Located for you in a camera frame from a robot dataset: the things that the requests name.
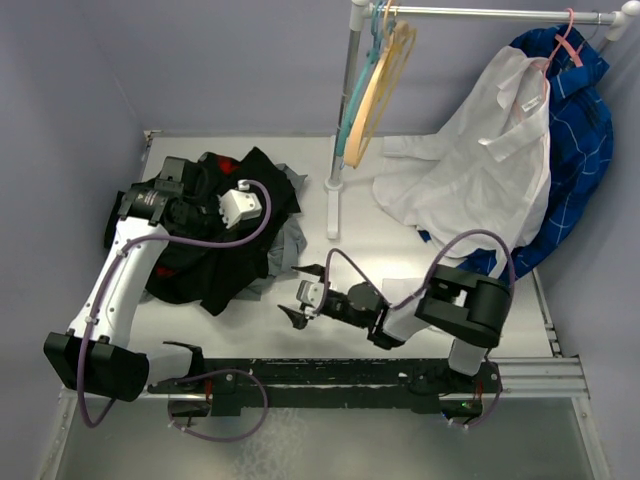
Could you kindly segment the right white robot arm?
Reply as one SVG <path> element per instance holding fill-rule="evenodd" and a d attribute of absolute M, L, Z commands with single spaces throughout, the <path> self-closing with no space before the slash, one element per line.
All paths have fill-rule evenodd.
<path fill-rule="evenodd" d="M 485 356 L 499 345 L 512 291 L 500 280 L 439 265 L 424 292 L 397 310 L 367 281 L 342 293 L 324 278 L 303 280 L 296 299 L 297 309 L 279 307 L 294 328 L 326 316 L 366 330 L 367 339 L 384 350 L 403 346 L 429 327 L 451 335 L 445 380 L 452 389 L 467 391 L 479 381 Z"/>

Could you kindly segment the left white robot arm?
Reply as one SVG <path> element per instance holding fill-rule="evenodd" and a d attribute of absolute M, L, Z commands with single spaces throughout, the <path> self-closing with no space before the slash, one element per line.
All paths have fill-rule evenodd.
<path fill-rule="evenodd" d="M 161 173 L 118 194 L 105 230 L 109 253 L 84 306 L 63 333 L 51 332 L 44 354 L 65 387 L 79 395 L 132 402 L 147 386 L 170 380 L 184 392 L 206 378 L 201 348 L 163 341 L 129 348 L 133 319 L 149 277 L 171 239 L 197 236 L 219 219 L 207 202 L 206 170 L 173 159 Z"/>

